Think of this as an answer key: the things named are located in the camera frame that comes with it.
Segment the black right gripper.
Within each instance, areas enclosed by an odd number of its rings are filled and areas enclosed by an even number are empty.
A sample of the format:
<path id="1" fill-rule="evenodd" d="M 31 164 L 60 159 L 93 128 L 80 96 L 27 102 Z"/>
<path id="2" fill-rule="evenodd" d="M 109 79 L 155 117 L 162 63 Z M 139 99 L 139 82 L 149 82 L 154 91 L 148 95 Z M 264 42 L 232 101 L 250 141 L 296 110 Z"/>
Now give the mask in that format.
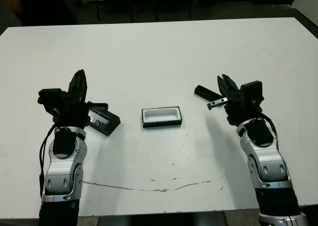
<path id="1" fill-rule="evenodd" d="M 260 117 L 262 112 L 260 104 L 264 100 L 262 94 L 240 93 L 236 83 L 228 75 L 218 76 L 217 81 L 222 97 L 209 102 L 207 104 L 209 110 L 223 105 L 227 121 L 232 126 Z"/>

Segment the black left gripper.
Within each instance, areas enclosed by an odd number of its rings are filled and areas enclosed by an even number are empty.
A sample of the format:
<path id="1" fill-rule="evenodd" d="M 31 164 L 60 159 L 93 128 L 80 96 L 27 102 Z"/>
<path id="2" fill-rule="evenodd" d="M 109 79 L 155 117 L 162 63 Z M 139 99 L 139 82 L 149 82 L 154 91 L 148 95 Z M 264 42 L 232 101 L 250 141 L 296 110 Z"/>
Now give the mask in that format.
<path id="1" fill-rule="evenodd" d="M 90 122 L 90 109 L 108 110 L 107 103 L 86 102 L 87 82 L 84 70 L 77 71 L 68 92 L 60 91 L 51 105 L 53 122 L 58 127 L 79 127 L 84 129 Z"/>

